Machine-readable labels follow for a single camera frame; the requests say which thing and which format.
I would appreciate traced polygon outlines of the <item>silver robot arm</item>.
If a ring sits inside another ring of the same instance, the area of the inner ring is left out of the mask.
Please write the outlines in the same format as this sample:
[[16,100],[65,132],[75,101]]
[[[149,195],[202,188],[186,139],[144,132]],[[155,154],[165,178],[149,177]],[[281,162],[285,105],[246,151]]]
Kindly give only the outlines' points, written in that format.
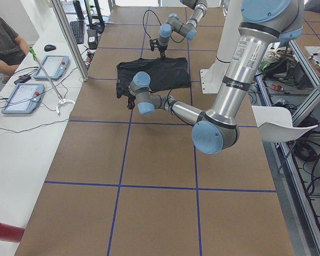
[[146,115],[163,109],[191,124],[192,141],[205,154],[233,146],[239,137],[237,112],[268,45],[298,38],[303,12],[303,1],[231,1],[223,29],[230,31],[235,46],[213,106],[202,111],[170,95],[153,94],[151,77],[140,71],[128,86],[139,112]]
[[207,13],[207,1],[206,0],[181,0],[183,5],[194,10],[190,18],[186,23],[180,21],[177,14],[171,13],[166,22],[161,25],[159,30],[158,49],[160,51],[161,59],[165,58],[165,51],[169,44],[171,34],[176,32],[186,38],[192,40],[197,33],[197,26],[199,21]]

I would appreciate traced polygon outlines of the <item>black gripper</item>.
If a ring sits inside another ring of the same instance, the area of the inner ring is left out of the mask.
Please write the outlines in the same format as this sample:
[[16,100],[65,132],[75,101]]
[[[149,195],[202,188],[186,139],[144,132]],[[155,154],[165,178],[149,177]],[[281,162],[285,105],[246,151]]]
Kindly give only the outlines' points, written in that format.
[[159,45],[158,49],[159,49],[159,52],[160,52],[160,57],[161,58],[166,58],[165,51],[167,50],[167,45],[164,45],[164,46]]
[[128,97],[127,108],[134,109],[135,108],[135,96],[128,95],[127,97]]

